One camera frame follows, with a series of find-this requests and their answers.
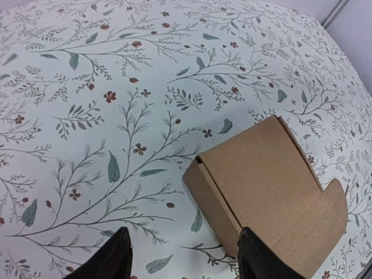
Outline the brown cardboard box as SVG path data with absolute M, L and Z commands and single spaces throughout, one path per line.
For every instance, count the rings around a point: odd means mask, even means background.
M 229 255 L 238 256 L 239 234 L 249 227 L 304 278 L 313 277 L 348 222 L 341 183 L 321 186 L 278 116 L 198 155 L 183 180 Z

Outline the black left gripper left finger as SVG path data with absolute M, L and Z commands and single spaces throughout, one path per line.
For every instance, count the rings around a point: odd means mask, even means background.
M 65 279 L 130 279 L 132 265 L 129 230 L 120 227 L 87 262 Z

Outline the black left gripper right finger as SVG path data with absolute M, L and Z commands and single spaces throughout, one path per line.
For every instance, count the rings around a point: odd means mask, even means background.
M 304 276 L 286 265 L 249 227 L 244 227 L 238 240 L 240 279 L 286 279 Z

